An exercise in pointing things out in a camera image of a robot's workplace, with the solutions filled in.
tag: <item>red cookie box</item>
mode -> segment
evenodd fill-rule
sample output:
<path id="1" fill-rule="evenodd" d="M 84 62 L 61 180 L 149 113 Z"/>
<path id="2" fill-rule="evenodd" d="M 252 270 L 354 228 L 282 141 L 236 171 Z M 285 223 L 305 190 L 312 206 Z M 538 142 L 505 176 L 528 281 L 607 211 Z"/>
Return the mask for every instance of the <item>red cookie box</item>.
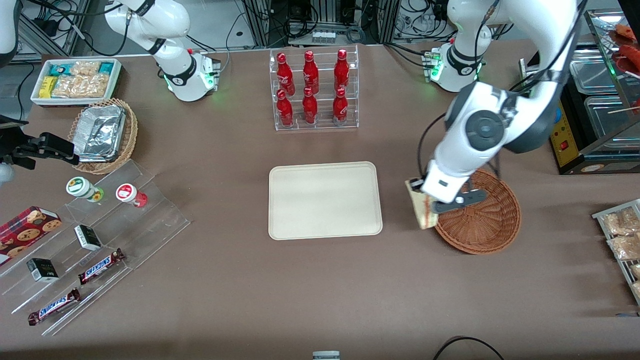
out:
<path id="1" fill-rule="evenodd" d="M 0 226 L 0 266 L 61 224 L 58 214 L 31 206 Z"/>

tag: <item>acrylic bottle rack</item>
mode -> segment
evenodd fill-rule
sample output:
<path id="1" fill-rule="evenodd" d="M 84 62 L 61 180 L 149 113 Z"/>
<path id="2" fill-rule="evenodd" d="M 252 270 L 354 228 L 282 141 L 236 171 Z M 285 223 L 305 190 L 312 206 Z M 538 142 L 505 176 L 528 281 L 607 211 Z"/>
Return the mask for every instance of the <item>acrylic bottle rack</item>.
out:
<path id="1" fill-rule="evenodd" d="M 300 49 L 281 49 L 272 50 L 269 54 L 269 78 L 271 79 L 271 100 L 273 102 L 273 118 L 275 120 L 276 130 L 294 131 L 294 130 L 313 130 L 313 129 L 344 129 L 358 127 L 360 123 L 358 97 L 359 82 L 358 70 L 360 62 L 358 60 L 357 46 L 344 47 L 314 47 L 314 59 L 318 66 L 320 91 L 315 95 L 318 103 L 318 119 L 314 125 L 307 124 L 302 108 L 302 100 L 304 99 L 305 81 L 302 69 L 305 66 L 304 53 Z M 349 102 L 347 107 L 347 120 L 343 126 L 336 126 L 333 123 L 333 100 L 335 99 L 335 88 L 333 85 L 333 68 L 337 61 L 338 50 L 345 49 L 347 51 L 347 62 L 349 63 L 349 85 L 346 90 L 346 99 Z M 284 127 L 278 116 L 278 108 L 276 107 L 276 92 L 280 88 L 278 82 L 278 62 L 276 55 L 284 53 L 287 55 L 287 63 L 293 71 L 293 82 L 296 87 L 296 93 L 289 97 L 293 107 L 293 126 Z"/>
<path id="2" fill-rule="evenodd" d="M 23 318 L 27 327 L 30 313 L 78 288 L 80 303 L 71 304 L 34 326 L 43 336 L 54 335 L 187 227 L 189 220 L 164 197 L 152 178 L 144 168 L 129 160 L 95 184 L 104 190 L 101 201 L 91 203 L 76 198 L 60 208 L 57 213 L 62 226 L 0 268 L 4 307 Z M 116 199 L 116 189 L 124 183 L 131 183 L 146 193 L 147 204 L 135 208 Z M 80 246 L 74 232 L 78 224 L 95 230 L 102 243 L 100 250 L 92 252 Z M 117 248 L 121 248 L 126 258 L 81 286 L 78 274 Z M 34 281 L 26 265 L 31 258 L 50 259 L 60 278 L 49 284 Z"/>

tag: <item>brown wicker basket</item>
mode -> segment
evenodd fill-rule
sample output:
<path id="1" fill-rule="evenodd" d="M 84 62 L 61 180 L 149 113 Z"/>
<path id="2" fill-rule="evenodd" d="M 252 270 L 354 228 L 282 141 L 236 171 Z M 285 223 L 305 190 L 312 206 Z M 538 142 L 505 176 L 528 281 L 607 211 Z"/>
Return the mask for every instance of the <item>brown wicker basket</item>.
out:
<path id="1" fill-rule="evenodd" d="M 133 113 L 129 105 L 126 102 L 120 99 L 108 99 L 105 101 L 96 102 L 95 104 L 89 105 L 89 107 L 98 107 L 98 106 L 108 106 L 108 105 L 118 105 L 124 108 L 127 112 L 127 117 L 125 119 L 124 129 L 122 130 L 122 141 L 120 142 L 120 149 L 118 158 L 111 163 L 80 163 L 74 168 L 76 170 L 80 170 L 82 172 L 88 172 L 94 175 L 104 175 L 108 174 L 117 168 L 124 165 L 124 163 L 129 160 L 131 154 L 133 153 L 133 149 L 136 146 L 136 136 L 138 135 L 138 120 L 136 119 L 136 114 Z M 80 119 L 80 114 L 76 116 L 76 121 L 74 121 L 73 125 L 71 125 L 71 131 L 67 136 L 69 141 L 73 140 L 74 134 L 76 133 L 76 127 L 78 125 L 78 120 Z"/>
<path id="2" fill-rule="evenodd" d="M 478 170 L 471 175 L 471 181 L 474 188 L 487 192 L 486 200 L 441 214 L 436 230 L 459 250 L 493 254 L 518 235 L 522 224 L 520 205 L 509 186 L 492 173 Z"/>

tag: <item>white robotic arm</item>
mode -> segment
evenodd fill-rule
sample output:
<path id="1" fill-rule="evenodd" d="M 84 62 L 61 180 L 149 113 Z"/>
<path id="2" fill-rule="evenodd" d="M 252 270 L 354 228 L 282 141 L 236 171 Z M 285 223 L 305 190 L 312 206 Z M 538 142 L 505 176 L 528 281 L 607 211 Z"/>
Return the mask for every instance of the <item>white robotic arm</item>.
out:
<path id="1" fill-rule="evenodd" d="M 451 0 L 449 11 L 465 18 L 465 10 L 477 14 L 486 10 L 494 0 Z M 449 106 L 445 118 L 447 134 L 436 147 L 429 162 L 428 173 L 421 190 L 444 203 L 451 203 L 465 182 L 479 167 L 490 161 L 501 148 L 513 152 L 527 152 L 542 146 L 553 127 L 559 96 L 566 83 L 567 65 L 575 49 L 577 35 L 573 34 L 578 14 L 576 0 L 500 0 L 491 16 L 492 22 L 512 21 L 526 32 L 540 52 L 540 68 L 549 71 L 540 74 L 540 82 L 531 90 L 530 98 L 495 88 L 485 83 L 471 83 L 475 76 L 473 64 L 467 61 L 471 73 L 459 74 L 460 54 L 473 57 L 475 37 L 480 21 L 456 25 L 461 29 L 461 39 L 456 38 L 453 47 L 447 49 L 441 67 L 440 81 L 454 87 L 464 82 L 460 94 Z M 468 35 L 473 33 L 473 41 Z M 488 30 L 481 32 L 488 36 Z M 479 54 L 486 46 L 479 41 Z"/>
<path id="2" fill-rule="evenodd" d="M 184 6 L 173 0 L 123 0 L 110 1 L 104 9 L 120 4 L 105 14 L 107 23 L 153 55 L 178 99 L 195 101 L 217 89 L 219 63 L 192 54 L 178 40 L 191 26 Z"/>

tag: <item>brown tabletop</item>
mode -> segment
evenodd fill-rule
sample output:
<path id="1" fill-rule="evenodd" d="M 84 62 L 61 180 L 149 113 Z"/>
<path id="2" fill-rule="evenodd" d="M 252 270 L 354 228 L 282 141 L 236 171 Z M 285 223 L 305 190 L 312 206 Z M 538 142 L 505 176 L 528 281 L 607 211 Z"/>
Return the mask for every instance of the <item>brown tabletop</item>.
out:
<path id="1" fill-rule="evenodd" d="M 335 349 L 345 360 L 430 359 L 469 335 L 507 359 L 637 359 L 640 319 L 614 317 L 637 307 L 590 215 L 640 198 L 640 176 L 562 177 L 548 145 L 504 152 L 522 230 L 501 253 L 461 253 L 418 229 L 403 183 L 417 173 L 422 130 L 454 95 L 382 46 L 359 50 L 360 128 L 305 134 L 273 128 L 268 51 L 233 53 L 219 92 L 193 103 L 167 91 L 153 58 L 120 58 L 118 96 L 140 123 L 133 158 L 193 223 L 56 336 L 41 337 L 0 299 L 0 357 L 310 359 Z M 494 43 L 483 79 L 508 87 L 533 52 L 528 41 Z M 77 112 L 34 106 L 27 132 L 66 136 Z M 428 135 L 425 156 L 443 133 Z M 382 232 L 272 240 L 269 171 L 343 161 L 376 165 Z M 57 209 L 76 175 L 55 160 L 18 168 L 0 188 L 0 222 L 30 205 Z"/>

